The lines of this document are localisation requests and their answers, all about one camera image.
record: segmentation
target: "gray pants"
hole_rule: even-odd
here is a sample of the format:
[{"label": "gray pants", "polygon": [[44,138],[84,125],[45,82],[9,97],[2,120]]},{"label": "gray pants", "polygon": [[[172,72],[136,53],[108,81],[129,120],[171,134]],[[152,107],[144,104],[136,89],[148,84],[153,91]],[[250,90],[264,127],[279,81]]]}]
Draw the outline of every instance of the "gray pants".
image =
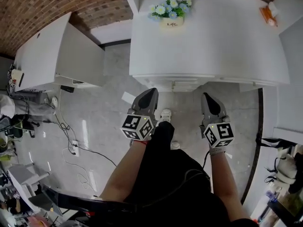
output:
[{"label": "gray pants", "polygon": [[23,100],[15,100],[15,114],[29,114],[32,116],[44,116],[53,114],[55,112],[55,106],[53,104],[37,104],[32,101],[27,101],[27,107]]}]

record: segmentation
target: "white cable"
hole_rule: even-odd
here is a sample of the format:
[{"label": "white cable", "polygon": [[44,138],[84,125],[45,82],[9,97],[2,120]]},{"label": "white cable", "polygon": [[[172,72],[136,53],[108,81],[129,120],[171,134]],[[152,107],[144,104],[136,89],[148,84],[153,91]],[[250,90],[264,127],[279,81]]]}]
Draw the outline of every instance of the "white cable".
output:
[{"label": "white cable", "polygon": [[63,122],[70,127],[71,131],[73,132],[74,134],[74,138],[76,140],[76,134],[75,134],[75,131],[72,129],[72,127],[65,121],[65,119],[63,118],[63,115],[62,115],[62,112],[61,112],[61,109],[60,109],[60,104],[61,104],[61,92],[62,92],[62,89],[60,89],[60,94],[59,94],[59,105],[58,105],[58,109],[59,109],[59,112],[60,112],[60,115],[63,119]]},{"label": "white cable", "polygon": [[[89,183],[89,174],[87,173],[86,169],[83,168],[83,167],[81,167],[81,166],[79,166],[79,165],[77,165],[77,164],[72,164],[72,163],[69,163],[69,162],[66,161],[65,156],[64,156],[64,150],[66,150],[66,149],[67,149],[67,148],[64,148],[64,149],[62,150],[62,155],[63,155],[63,159],[64,159],[65,163],[67,163],[67,164],[69,164],[69,165],[72,165],[72,166],[77,166],[77,167],[80,167],[81,169],[83,169],[83,170],[85,171],[85,173],[86,173],[87,178],[86,178],[85,176],[83,176],[81,173],[78,173],[78,174],[77,174],[77,177],[78,177],[79,182],[82,184],[82,187],[83,187],[84,189],[88,189],[88,187],[84,187],[85,184],[86,184],[87,186],[89,186],[89,187],[91,188],[91,190],[94,191],[94,194],[95,194],[96,196],[98,196],[97,193],[95,192],[95,190],[92,188],[92,186],[91,186],[90,183]],[[79,176],[82,176],[86,181],[85,181],[85,182],[82,182],[82,181],[80,180]]]}]

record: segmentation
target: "person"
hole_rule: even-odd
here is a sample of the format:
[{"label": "person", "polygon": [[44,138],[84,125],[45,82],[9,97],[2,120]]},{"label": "person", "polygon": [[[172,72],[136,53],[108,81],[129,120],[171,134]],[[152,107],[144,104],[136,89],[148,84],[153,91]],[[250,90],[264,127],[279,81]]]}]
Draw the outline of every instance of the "person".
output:
[{"label": "person", "polygon": [[58,105],[58,99],[52,98],[52,102],[48,102],[48,98],[42,104],[23,99],[12,99],[7,95],[0,94],[0,118],[4,115],[12,118],[15,114],[29,114],[31,116],[44,116],[55,114]]},{"label": "person", "polygon": [[171,111],[163,110],[151,140],[133,141],[100,198],[137,205],[139,224],[258,226],[241,205],[225,153],[210,154],[211,193],[202,166],[181,149],[170,150],[170,120]]},{"label": "person", "polygon": [[12,215],[19,213],[25,214],[27,211],[30,211],[31,208],[24,202],[22,198],[20,199],[9,199],[6,202],[0,202],[0,208],[7,210]]}]

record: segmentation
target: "wall socket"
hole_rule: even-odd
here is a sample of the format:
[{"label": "wall socket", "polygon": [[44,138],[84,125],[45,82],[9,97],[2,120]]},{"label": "wall socket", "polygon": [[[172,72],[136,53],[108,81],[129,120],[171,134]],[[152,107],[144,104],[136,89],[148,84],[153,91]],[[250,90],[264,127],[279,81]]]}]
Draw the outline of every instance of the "wall socket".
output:
[{"label": "wall socket", "polygon": [[[79,146],[79,142],[76,140],[73,140],[72,144]],[[79,157],[79,147],[74,147],[73,145],[71,146],[70,150],[72,153],[76,153],[74,156]]]}]

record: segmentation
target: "white flower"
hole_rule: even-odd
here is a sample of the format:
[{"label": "white flower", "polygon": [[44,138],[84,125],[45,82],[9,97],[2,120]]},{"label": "white flower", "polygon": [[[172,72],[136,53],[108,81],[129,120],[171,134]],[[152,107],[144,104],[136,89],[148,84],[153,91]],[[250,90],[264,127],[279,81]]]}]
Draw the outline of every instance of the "white flower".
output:
[{"label": "white flower", "polygon": [[158,6],[158,7],[156,8],[156,13],[157,13],[157,14],[164,14],[164,13],[165,13],[165,7],[163,7],[163,6]]},{"label": "white flower", "polygon": [[172,8],[176,8],[178,6],[178,3],[176,0],[170,0],[170,5]]},{"label": "white flower", "polygon": [[153,13],[156,11],[156,6],[155,5],[150,5],[150,12]]}]

